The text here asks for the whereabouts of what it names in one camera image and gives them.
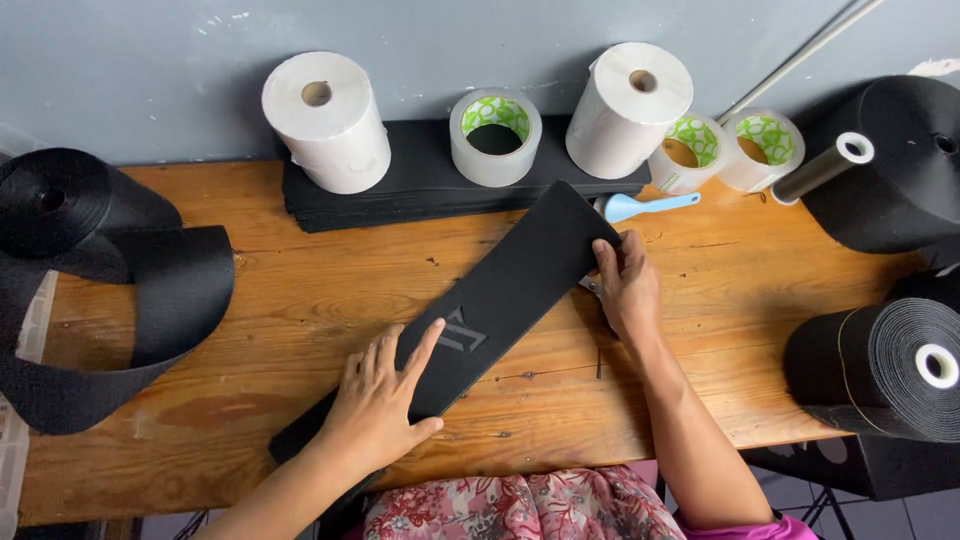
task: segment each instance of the pink sleeve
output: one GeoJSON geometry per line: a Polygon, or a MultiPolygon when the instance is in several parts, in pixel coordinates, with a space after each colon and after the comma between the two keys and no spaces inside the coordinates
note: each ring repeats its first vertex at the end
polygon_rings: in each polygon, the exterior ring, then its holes
{"type": "Polygon", "coordinates": [[[747,525],[743,527],[696,530],[684,526],[683,516],[677,523],[686,535],[686,540],[817,540],[817,535],[796,518],[783,516],[770,525],[747,525]]]}

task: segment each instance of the light blue brush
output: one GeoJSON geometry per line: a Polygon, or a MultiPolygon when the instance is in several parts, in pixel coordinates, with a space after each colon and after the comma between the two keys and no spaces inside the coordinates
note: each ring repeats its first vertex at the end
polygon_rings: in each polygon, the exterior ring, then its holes
{"type": "Polygon", "coordinates": [[[690,205],[696,205],[699,202],[700,193],[687,193],[686,195],[667,197],[666,199],[658,199],[648,203],[641,203],[633,197],[624,195],[623,193],[617,193],[610,197],[597,197],[596,202],[593,203],[593,207],[604,216],[604,219],[611,223],[616,223],[628,217],[634,217],[639,213],[680,209],[690,205]]]}

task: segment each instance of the embossed logo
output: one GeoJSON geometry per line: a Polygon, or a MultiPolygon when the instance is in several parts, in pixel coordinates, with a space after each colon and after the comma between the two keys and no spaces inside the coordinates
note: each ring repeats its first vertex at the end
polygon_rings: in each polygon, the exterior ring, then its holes
{"type": "Polygon", "coordinates": [[[464,309],[457,307],[445,317],[444,332],[437,339],[437,343],[446,345],[460,352],[472,353],[481,343],[487,340],[487,335],[467,328],[464,322],[464,309]]]}

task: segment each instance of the person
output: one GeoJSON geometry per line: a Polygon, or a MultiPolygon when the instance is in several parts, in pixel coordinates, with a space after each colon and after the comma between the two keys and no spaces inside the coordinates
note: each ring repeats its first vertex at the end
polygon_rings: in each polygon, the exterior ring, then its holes
{"type": "MultiPolygon", "coordinates": [[[[642,376],[658,466],[677,514],[620,465],[390,490],[372,497],[365,538],[816,538],[803,522],[775,516],[697,396],[663,335],[658,270],[636,232],[621,237],[617,250],[593,242],[603,309],[642,376]]],[[[440,430],[440,418],[411,426],[407,409],[443,329],[443,319],[429,327],[402,372],[394,367],[400,325],[348,357],[340,393],[316,437],[197,537],[292,539],[360,479],[440,430]]]]}

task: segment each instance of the gray wall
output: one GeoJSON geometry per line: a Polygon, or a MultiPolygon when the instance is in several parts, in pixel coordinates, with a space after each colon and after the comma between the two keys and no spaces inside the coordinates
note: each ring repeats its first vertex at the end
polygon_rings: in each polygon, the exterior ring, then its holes
{"type": "MultiPolygon", "coordinates": [[[[363,66],[389,120],[444,117],[467,86],[521,88],[542,113],[571,112],[605,47],[648,41],[684,62],[693,108],[717,116],[849,3],[0,0],[0,144],[16,132],[118,164],[271,158],[263,82],[313,50],[363,66]]],[[[948,0],[887,0],[759,103],[790,111],[960,57],[957,15],[948,0]]]]}

